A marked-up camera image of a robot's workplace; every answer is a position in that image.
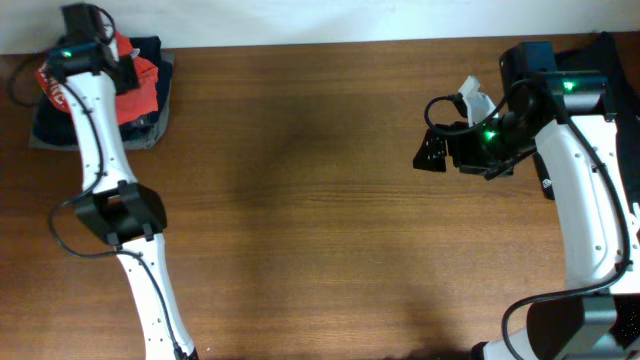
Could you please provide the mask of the red polo shirt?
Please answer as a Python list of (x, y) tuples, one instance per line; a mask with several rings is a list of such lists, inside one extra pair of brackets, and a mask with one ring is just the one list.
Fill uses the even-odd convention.
[[(115, 40), (118, 54), (129, 55), (133, 60), (136, 75), (140, 87), (116, 96), (116, 113), (119, 125), (132, 122), (142, 115), (147, 115), (159, 109), (156, 85), (159, 81), (159, 66), (151, 61), (150, 55), (142, 54), (142, 46), (134, 45), (129, 37), (116, 32)], [(71, 115), (68, 104), (59, 84), (46, 76), (47, 66), (42, 64), (35, 72), (34, 77), (47, 99), (45, 105), (53, 106), (53, 113), (62, 115), (65, 120), (70, 120)]]

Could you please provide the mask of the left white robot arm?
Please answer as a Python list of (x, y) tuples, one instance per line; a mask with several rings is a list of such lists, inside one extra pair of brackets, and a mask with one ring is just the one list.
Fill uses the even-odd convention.
[(103, 255), (118, 259), (125, 271), (146, 358), (197, 358), (167, 270), (164, 205), (135, 177), (117, 124), (117, 94), (137, 85), (131, 59), (107, 45), (86, 42), (54, 48), (47, 67), (68, 104), (83, 165), (82, 191), (67, 203), (108, 246)]

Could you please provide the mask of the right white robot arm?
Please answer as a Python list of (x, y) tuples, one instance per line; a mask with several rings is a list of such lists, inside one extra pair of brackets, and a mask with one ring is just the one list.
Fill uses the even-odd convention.
[(607, 79), (542, 68), (492, 102), (469, 77), (449, 96), (460, 120), (430, 123), (413, 165), (494, 179), (538, 155), (560, 221), (565, 287), (517, 302), (522, 329), (471, 350), (474, 359), (635, 359), (639, 355), (639, 219), (623, 186)]

